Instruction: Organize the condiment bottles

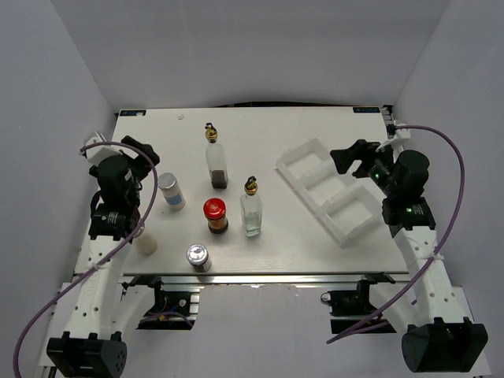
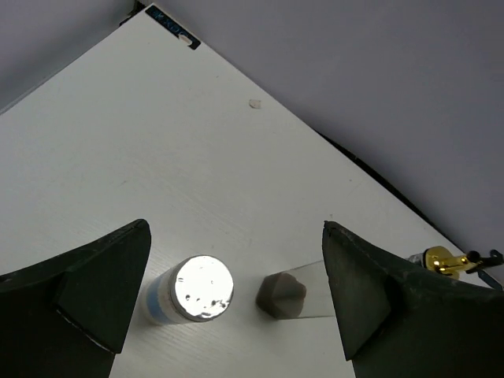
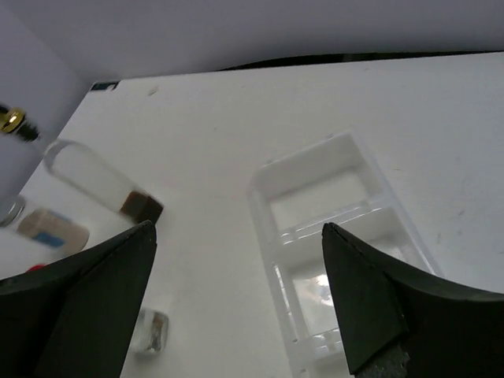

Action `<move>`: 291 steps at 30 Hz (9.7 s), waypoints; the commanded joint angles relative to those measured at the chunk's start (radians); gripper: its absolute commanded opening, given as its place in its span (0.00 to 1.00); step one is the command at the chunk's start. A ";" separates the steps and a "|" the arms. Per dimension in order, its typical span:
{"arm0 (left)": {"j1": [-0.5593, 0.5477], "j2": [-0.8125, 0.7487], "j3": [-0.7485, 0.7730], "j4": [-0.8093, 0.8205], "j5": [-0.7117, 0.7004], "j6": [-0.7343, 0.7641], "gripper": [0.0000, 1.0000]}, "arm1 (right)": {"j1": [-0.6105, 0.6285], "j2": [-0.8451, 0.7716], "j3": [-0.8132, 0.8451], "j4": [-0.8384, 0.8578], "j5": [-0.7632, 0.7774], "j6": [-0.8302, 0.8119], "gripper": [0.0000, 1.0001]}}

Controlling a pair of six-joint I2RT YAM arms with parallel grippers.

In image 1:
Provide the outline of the red lid sauce jar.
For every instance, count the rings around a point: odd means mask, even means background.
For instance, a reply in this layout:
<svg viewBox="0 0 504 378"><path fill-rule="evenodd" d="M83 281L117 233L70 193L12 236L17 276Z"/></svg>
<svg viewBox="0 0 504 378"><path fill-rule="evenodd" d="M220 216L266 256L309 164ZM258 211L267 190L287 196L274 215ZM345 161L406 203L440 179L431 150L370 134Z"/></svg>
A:
<svg viewBox="0 0 504 378"><path fill-rule="evenodd" d="M228 229L227 208L220 198L209 198L203 205L209 230L213 234L222 234Z"/></svg>

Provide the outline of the glass bottle dark sauce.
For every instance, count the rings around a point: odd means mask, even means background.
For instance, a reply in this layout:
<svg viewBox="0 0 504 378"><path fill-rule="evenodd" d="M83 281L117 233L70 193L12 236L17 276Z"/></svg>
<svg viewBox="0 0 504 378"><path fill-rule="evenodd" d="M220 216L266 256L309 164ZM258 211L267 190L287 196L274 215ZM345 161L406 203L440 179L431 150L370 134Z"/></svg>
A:
<svg viewBox="0 0 504 378"><path fill-rule="evenodd" d="M218 133L212 123L205 126L206 162L214 189L224 190L228 186L228 170L223 146L217 141Z"/></svg>

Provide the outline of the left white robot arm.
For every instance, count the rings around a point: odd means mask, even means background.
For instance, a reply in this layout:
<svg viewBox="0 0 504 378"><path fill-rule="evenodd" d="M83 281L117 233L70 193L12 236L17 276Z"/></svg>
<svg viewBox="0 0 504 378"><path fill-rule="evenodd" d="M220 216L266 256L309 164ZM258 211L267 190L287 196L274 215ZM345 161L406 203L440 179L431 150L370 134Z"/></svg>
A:
<svg viewBox="0 0 504 378"><path fill-rule="evenodd" d="M160 158L151 145L126 135L120 142L90 138L82 152L98 182L91 201L88 268L75 282L79 295L60 337L51 337L47 357L65 377L119 377L126 366L128 332L141 314L160 313L166 294L136 289L116 307L119 280L132 239L148 215L141 212L142 181L155 174Z"/></svg>

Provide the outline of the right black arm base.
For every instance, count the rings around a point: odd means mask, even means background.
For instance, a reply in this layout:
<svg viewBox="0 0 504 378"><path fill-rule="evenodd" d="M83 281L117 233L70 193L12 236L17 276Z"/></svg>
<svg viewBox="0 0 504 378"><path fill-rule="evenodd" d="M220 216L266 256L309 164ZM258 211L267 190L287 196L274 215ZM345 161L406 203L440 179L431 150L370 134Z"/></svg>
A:
<svg viewBox="0 0 504 378"><path fill-rule="evenodd" d="M395 284L386 273L365 274L351 290L326 291L320 296L321 302L331 308L331 330L337 335L363 317L376 310L369 302L369 288L374 284Z"/></svg>

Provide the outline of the dark pepper shaker jar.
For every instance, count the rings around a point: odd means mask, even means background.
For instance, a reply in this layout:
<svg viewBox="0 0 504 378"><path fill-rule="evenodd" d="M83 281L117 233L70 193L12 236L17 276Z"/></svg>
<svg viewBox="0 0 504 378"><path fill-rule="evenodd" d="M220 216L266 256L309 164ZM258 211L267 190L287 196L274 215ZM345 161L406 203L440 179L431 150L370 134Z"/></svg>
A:
<svg viewBox="0 0 504 378"><path fill-rule="evenodd" d="M187 248L187 261L196 272L207 272L212 266L209 251L201 243L195 243Z"/></svg>

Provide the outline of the clear glass oil bottle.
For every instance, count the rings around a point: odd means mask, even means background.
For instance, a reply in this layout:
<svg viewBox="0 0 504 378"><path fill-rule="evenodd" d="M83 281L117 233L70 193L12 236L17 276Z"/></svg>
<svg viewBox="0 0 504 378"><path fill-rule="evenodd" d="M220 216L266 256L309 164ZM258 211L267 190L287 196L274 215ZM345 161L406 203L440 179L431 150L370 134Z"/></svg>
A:
<svg viewBox="0 0 504 378"><path fill-rule="evenodd" d="M244 192L240 198L243 231L247 237L255 237L261 233L262 201L254 176L245 182Z"/></svg>

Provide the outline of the blue label salt shaker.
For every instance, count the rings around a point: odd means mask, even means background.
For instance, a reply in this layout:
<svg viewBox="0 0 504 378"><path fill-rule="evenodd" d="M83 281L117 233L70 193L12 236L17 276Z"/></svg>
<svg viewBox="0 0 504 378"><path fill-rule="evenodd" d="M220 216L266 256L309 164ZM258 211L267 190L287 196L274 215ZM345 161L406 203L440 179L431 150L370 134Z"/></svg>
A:
<svg viewBox="0 0 504 378"><path fill-rule="evenodd" d="M162 173L157 179L157 187L171 210L178 211L185 207L185 198L173 173Z"/></svg>

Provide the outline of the white powder shaker jar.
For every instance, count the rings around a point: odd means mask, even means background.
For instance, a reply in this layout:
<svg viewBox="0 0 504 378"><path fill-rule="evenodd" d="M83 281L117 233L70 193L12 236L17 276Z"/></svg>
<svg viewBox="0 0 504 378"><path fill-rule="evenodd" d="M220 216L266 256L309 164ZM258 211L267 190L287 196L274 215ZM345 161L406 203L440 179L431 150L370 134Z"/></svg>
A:
<svg viewBox="0 0 504 378"><path fill-rule="evenodd" d="M140 254L150 256L158 249L158 241L155 236L149 232L143 232L133 240L133 245Z"/></svg>

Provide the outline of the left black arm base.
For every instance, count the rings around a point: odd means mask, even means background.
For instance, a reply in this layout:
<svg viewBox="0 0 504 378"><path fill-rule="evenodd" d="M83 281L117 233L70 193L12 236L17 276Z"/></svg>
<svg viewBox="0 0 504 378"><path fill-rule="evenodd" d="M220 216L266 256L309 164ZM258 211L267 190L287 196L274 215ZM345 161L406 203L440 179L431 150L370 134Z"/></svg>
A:
<svg viewBox="0 0 504 378"><path fill-rule="evenodd" d="M195 304L190 291L168 289L160 276L134 276L129 283L122 283L124 297L130 287L147 286L154 297L154 304L142 316L138 329L162 331L190 331L195 323L191 317L196 312L191 310Z"/></svg>

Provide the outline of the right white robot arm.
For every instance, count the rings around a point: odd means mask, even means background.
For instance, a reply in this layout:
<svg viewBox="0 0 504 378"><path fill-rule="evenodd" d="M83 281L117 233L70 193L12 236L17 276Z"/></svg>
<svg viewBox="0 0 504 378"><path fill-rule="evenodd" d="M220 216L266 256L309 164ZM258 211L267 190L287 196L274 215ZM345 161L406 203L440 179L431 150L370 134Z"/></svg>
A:
<svg viewBox="0 0 504 378"><path fill-rule="evenodd" d="M375 283L355 295L363 313L382 314L402 336L402 356L411 372L469 372L488 341L459 305L439 253L435 220L423 196L429 160L415 150L394 154L391 146L359 139L331 150L338 173L360 165L355 178L369 178L384 193L382 215L410 274L394 291Z"/></svg>

